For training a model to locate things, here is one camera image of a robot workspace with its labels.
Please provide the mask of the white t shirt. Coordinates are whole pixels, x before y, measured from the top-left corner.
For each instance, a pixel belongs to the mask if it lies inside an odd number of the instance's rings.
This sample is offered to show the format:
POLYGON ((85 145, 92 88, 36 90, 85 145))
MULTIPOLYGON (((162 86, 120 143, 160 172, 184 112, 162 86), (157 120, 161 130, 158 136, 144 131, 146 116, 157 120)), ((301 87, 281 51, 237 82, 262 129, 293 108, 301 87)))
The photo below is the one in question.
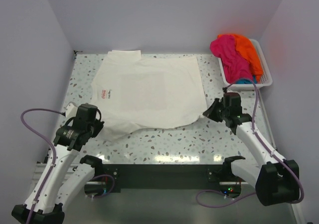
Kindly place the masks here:
POLYGON ((173 129, 197 121, 207 104, 195 56, 143 58, 109 52, 92 83, 102 114, 99 137, 115 141, 140 129, 173 129))

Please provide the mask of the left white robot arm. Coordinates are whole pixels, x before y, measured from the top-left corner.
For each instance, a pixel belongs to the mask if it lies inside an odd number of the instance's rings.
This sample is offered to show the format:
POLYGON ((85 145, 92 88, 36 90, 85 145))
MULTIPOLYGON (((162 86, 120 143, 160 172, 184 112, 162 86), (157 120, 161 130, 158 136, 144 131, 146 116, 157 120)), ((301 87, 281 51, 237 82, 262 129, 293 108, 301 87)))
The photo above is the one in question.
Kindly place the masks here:
POLYGON ((68 120, 55 134, 47 164, 30 196, 14 206, 11 215, 21 224, 61 224, 65 209, 84 185, 103 176, 102 160, 86 155, 74 173, 65 179, 82 147, 102 130, 99 109, 90 104, 68 107, 63 113, 68 120))

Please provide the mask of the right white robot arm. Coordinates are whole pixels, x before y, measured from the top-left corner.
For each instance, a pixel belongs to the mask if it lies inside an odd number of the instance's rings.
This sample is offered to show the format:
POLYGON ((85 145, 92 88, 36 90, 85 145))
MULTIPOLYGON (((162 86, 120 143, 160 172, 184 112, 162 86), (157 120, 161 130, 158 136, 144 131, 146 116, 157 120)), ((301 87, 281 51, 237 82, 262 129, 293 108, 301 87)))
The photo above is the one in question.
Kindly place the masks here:
POLYGON ((241 155, 224 159, 220 174, 232 181, 239 177, 255 188, 258 200, 264 206, 280 203, 296 204, 304 197, 299 180, 299 166, 287 160, 261 134, 255 124, 255 115, 243 113, 241 97, 226 92, 216 98, 203 115, 215 122, 224 122, 249 149, 257 166, 249 166, 241 155))

